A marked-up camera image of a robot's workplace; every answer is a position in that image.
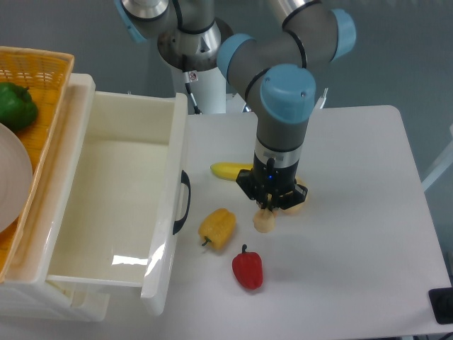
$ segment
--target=drawer handle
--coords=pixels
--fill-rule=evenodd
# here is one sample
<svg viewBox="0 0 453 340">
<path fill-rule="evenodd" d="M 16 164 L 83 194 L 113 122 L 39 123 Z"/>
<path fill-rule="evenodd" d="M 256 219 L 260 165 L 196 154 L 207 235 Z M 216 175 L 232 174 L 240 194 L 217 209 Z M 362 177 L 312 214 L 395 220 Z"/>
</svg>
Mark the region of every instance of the drawer handle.
<svg viewBox="0 0 453 340">
<path fill-rule="evenodd" d="M 185 210 L 184 216 L 180 220 L 175 221 L 175 223 L 173 224 L 173 235 L 181 230 L 185 221 L 187 220 L 187 216 L 189 215 L 190 195 L 191 195 L 190 180 L 189 180 L 189 175 L 187 175 L 184 170 L 181 172 L 181 183 L 185 184 L 189 188 L 189 197 L 187 199 L 187 209 Z"/>
</svg>

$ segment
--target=white plate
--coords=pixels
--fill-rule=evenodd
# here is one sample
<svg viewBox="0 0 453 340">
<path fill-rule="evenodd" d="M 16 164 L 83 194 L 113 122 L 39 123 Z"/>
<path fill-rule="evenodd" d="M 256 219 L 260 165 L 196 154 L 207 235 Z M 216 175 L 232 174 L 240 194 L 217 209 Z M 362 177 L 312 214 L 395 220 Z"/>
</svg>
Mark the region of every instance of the white plate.
<svg viewBox="0 0 453 340">
<path fill-rule="evenodd" d="M 21 213 L 32 179 L 27 150 L 14 133 L 0 124 L 0 232 Z"/>
</svg>

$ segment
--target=white tabletop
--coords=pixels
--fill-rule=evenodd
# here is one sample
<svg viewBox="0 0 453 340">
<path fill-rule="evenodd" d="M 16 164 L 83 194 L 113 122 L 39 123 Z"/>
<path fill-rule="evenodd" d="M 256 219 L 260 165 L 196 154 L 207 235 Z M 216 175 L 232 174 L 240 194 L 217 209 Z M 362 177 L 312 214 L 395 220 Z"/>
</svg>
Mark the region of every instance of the white tabletop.
<svg viewBox="0 0 453 340">
<path fill-rule="evenodd" d="M 210 173 L 250 162 L 256 117 L 191 116 L 190 218 L 175 255 L 165 339 L 356 339 L 446 332 L 428 291 L 449 278 L 399 112 L 390 106 L 317 111 L 298 173 L 309 199 L 274 232 L 253 228 L 257 205 Z M 200 246 L 213 210 L 237 217 L 221 253 Z M 246 243 L 263 260 L 264 284 L 246 292 L 231 261 Z"/>
</svg>

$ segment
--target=green bell pepper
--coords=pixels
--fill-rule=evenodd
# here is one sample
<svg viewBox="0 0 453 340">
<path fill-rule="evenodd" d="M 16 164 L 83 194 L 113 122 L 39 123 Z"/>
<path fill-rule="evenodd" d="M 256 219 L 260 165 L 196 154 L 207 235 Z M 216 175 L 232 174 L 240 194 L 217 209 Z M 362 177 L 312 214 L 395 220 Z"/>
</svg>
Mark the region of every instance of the green bell pepper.
<svg viewBox="0 0 453 340">
<path fill-rule="evenodd" d="M 19 131 L 33 123 L 38 107 L 33 103 L 28 87 L 11 82 L 0 83 L 0 123 Z"/>
</svg>

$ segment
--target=orange basket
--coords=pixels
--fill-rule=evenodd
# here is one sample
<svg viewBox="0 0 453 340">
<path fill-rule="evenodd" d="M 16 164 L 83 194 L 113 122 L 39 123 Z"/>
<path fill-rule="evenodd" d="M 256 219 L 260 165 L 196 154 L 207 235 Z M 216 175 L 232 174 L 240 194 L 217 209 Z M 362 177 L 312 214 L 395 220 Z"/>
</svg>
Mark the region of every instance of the orange basket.
<svg viewBox="0 0 453 340">
<path fill-rule="evenodd" d="M 0 232 L 0 283 L 4 281 L 21 240 L 73 66 L 73 55 L 0 46 L 0 82 L 10 81 L 16 85 L 27 86 L 38 107 L 36 121 L 16 133 L 30 156 L 33 181 L 21 214 Z"/>
</svg>

